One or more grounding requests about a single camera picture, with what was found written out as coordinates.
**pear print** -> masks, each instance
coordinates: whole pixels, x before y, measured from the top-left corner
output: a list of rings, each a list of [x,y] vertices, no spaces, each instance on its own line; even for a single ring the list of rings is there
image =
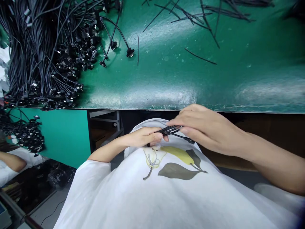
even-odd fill
[[[160,166],[163,157],[167,153],[176,156],[185,164],[192,166],[196,170],[188,170],[179,164],[169,162],[159,171],[158,176],[163,176],[171,179],[190,180],[198,173],[208,173],[207,171],[201,169],[201,160],[192,149],[184,151],[176,147],[153,146],[151,148],[143,148],[143,150],[145,153],[146,163],[150,168],[148,175],[144,177],[143,180],[147,180],[150,177],[153,169],[156,169]]]
[[[153,169],[159,167],[163,157],[166,155],[166,152],[162,151],[158,146],[151,148],[144,148],[143,150],[146,157],[146,163],[150,168],[149,174],[145,178],[143,178],[143,180],[146,180],[150,177]]]
[[[182,149],[176,147],[161,147],[161,150],[176,156],[185,164],[194,164],[194,160]]]

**white t-shirt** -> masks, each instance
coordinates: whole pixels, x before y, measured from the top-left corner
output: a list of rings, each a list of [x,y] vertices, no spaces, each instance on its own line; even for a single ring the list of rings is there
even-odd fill
[[[147,120],[133,131],[165,123]],[[112,172],[110,163],[84,162],[54,228],[269,229],[297,223],[291,212],[223,175],[197,144],[172,135],[169,140],[127,148]]]
[[[34,157],[35,154],[30,153],[28,150],[22,147],[7,153],[16,155],[25,160],[25,162],[27,163],[27,165],[19,173],[46,160],[41,155]],[[0,160],[0,188],[4,186],[7,182],[9,182],[11,179],[13,179],[15,176],[17,176],[19,173],[12,170],[3,161]]]

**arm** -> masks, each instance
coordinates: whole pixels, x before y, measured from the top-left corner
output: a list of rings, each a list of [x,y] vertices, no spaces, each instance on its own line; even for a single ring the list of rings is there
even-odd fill
[[[244,132],[219,113],[192,104],[168,125],[184,126],[180,131],[205,148],[246,159],[274,185],[305,195],[304,158]]]
[[[3,161],[8,167],[15,172],[20,172],[27,165],[26,161],[22,158],[0,151],[0,160]]]
[[[252,141],[249,153],[245,154],[248,156],[244,159],[252,162],[274,185],[294,194],[305,195],[305,159],[259,136],[250,135]]]
[[[160,142],[163,134],[155,133],[161,130],[160,127],[143,127],[135,132],[116,138],[110,143],[94,151],[88,160],[99,162],[110,162],[116,155],[125,150],[127,147],[142,147],[147,143],[151,145]]]

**hand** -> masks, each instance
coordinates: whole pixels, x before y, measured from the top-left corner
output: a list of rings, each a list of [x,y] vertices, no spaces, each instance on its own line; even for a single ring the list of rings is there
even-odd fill
[[[229,156],[243,157],[252,136],[217,112],[191,104],[167,123],[183,126],[180,131],[203,147]]]
[[[122,144],[128,147],[142,147],[147,143],[151,146],[155,145],[157,142],[161,142],[163,134],[155,133],[161,130],[160,127],[142,127],[135,132],[122,136]],[[164,137],[164,140],[168,142],[168,136]]]

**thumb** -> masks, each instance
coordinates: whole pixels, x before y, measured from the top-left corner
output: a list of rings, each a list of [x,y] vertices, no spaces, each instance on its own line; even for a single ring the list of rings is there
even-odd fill
[[[191,127],[182,127],[180,132],[202,146],[209,145],[213,142],[213,140],[206,136],[204,133]]]
[[[160,140],[161,138],[163,138],[163,134],[161,133],[152,133],[148,136],[145,136],[145,141],[146,142],[156,142],[158,140]]]

